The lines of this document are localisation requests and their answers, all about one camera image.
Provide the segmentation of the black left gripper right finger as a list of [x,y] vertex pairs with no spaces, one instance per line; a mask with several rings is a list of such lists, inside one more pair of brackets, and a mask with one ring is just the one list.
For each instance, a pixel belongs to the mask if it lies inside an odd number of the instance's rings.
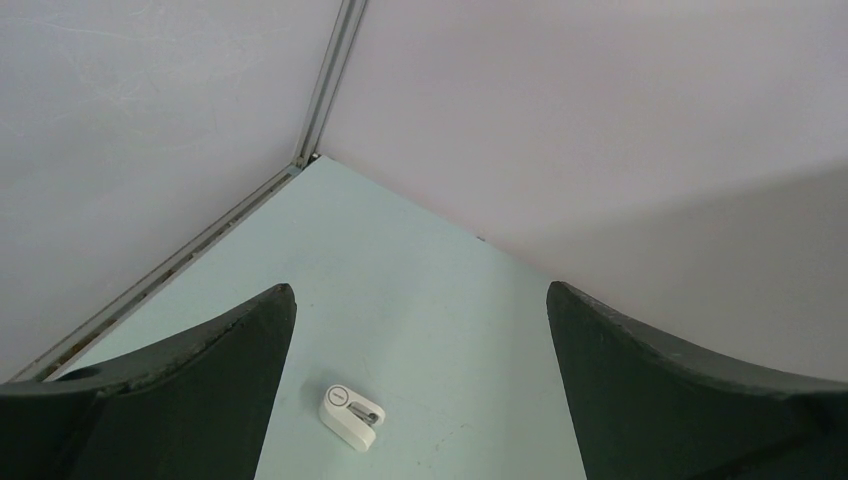
[[847,386],[738,360],[560,281],[547,314],[590,479],[843,479]]

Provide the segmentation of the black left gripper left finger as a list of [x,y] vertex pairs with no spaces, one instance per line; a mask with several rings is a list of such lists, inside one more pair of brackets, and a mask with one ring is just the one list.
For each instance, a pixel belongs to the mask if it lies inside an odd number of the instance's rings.
[[1,387],[5,479],[251,479],[293,336],[292,288],[52,381]]

